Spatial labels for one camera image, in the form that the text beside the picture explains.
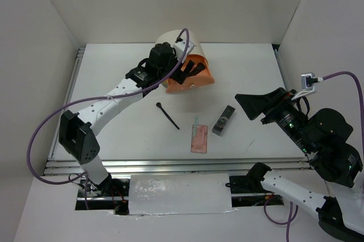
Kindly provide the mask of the black round-head makeup brush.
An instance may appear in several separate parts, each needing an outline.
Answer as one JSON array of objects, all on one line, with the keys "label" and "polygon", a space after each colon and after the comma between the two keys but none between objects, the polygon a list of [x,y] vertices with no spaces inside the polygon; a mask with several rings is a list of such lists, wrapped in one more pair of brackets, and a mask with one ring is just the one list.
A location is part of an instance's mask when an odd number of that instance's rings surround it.
[{"label": "black round-head makeup brush", "polygon": [[156,103],[156,107],[158,107],[162,113],[166,116],[166,118],[175,126],[175,128],[177,130],[179,130],[179,126],[174,122],[174,120],[169,116],[169,114],[165,111],[165,109],[163,108],[162,104],[160,102]]}]

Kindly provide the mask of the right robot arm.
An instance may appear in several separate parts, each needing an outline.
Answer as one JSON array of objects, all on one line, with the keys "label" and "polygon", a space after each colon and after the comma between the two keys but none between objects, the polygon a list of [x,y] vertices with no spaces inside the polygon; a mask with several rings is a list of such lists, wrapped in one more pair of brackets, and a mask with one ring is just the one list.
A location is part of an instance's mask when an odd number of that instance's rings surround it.
[{"label": "right robot arm", "polygon": [[276,123],[306,156],[311,155],[309,165],[331,183],[333,196],[287,180],[262,162],[245,176],[233,177],[227,186],[275,193],[311,214],[335,239],[363,241],[363,163],[346,142],[353,128],[333,109],[321,109],[308,118],[294,94],[280,87],[263,95],[237,94],[235,99],[250,120],[264,114],[262,124]]}]

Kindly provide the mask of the black cosmetic box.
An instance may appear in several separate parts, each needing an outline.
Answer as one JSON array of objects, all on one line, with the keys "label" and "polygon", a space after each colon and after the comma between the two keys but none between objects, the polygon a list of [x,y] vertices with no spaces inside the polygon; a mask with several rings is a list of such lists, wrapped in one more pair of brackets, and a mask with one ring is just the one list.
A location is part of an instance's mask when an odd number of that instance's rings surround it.
[{"label": "black cosmetic box", "polygon": [[224,111],[222,112],[222,114],[220,115],[220,117],[218,118],[218,120],[216,121],[214,127],[212,128],[212,132],[217,135],[220,136],[224,130],[224,128],[226,127],[226,125],[228,124],[230,118],[232,117],[232,115],[235,112],[235,108],[227,105],[226,108],[224,109]]}]

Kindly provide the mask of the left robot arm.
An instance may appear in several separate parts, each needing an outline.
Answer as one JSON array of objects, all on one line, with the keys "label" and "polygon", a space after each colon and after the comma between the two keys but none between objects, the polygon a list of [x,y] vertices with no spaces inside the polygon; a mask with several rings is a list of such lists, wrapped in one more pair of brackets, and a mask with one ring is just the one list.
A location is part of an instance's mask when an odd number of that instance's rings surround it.
[{"label": "left robot arm", "polygon": [[182,84],[190,75],[194,63],[184,62],[195,45],[178,38],[174,44],[158,43],[147,58],[126,73],[125,78],[107,95],[90,106],[73,113],[65,111],[60,118],[59,143],[76,159],[88,176],[91,189],[100,196],[113,188],[111,174],[99,157],[97,135],[124,109],[141,100],[167,79]]}]

